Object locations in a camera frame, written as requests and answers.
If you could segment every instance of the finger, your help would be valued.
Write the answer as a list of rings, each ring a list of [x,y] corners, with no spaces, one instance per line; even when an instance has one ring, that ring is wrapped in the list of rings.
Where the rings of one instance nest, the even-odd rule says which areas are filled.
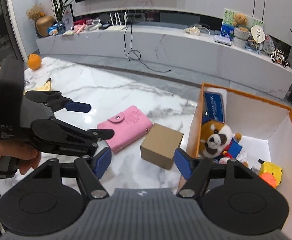
[[[31,163],[31,167],[35,170],[36,168],[38,168],[38,165],[40,163],[40,160],[41,160],[41,152],[38,151],[38,154],[35,158],[31,159],[30,160],[30,163]]]
[[[31,160],[38,155],[38,151],[24,142],[0,141],[1,155],[11,156],[21,160]]]
[[[19,165],[19,171],[21,175],[25,175],[27,173],[27,171],[29,171],[31,168],[31,163],[30,160],[27,161],[23,161],[20,165]]]
[[[21,175],[25,175],[30,168],[36,169],[40,163],[41,152],[38,152],[37,156],[31,160],[22,161],[19,166]]]

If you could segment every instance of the orange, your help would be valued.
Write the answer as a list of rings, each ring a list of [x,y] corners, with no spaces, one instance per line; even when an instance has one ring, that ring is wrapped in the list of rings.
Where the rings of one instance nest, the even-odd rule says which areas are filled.
[[[27,63],[30,69],[36,70],[41,66],[41,57],[37,54],[30,54]]]
[[[271,185],[273,188],[276,188],[276,179],[272,174],[270,174],[269,172],[265,172],[262,173],[260,177],[263,180],[265,180],[269,185]]]

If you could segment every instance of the circular pad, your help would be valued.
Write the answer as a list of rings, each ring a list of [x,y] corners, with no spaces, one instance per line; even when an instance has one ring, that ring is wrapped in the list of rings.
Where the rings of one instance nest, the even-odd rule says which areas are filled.
[[[285,198],[261,179],[234,179],[202,197],[201,208],[217,226],[240,235],[262,235],[283,227]]]
[[[0,221],[6,230],[22,236],[43,236],[70,226],[81,216],[82,196],[47,180],[34,179],[30,188],[16,188],[17,184],[2,196]]]

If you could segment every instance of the marble table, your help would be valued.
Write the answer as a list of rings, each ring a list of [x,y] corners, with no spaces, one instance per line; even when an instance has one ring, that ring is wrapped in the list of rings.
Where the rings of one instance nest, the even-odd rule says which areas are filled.
[[[55,113],[56,118],[87,130],[96,128],[98,123],[131,105],[136,105],[153,123],[184,133],[181,148],[186,149],[195,102],[112,73],[51,57],[43,58],[39,70],[25,71],[25,89],[42,86],[49,77],[52,79],[52,90],[61,91],[65,97],[92,106],[89,113],[68,112],[63,109]],[[168,171],[144,161],[140,154],[143,139],[140,138],[112,156],[112,162],[101,179],[110,195],[115,188],[169,187],[176,192],[180,179],[179,170],[175,165]],[[107,145],[104,141],[98,144],[97,152]],[[41,163],[50,158],[58,158],[64,163],[72,162],[77,157],[43,153]],[[12,179],[0,179],[0,197],[23,177],[17,172]],[[63,183],[78,190],[75,179],[63,179]]]

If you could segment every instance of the blue card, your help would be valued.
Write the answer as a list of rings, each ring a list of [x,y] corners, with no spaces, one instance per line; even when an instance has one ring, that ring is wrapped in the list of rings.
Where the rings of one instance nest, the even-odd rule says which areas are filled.
[[[223,97],[220,93],[204,92],[209,119],[225,123]]]

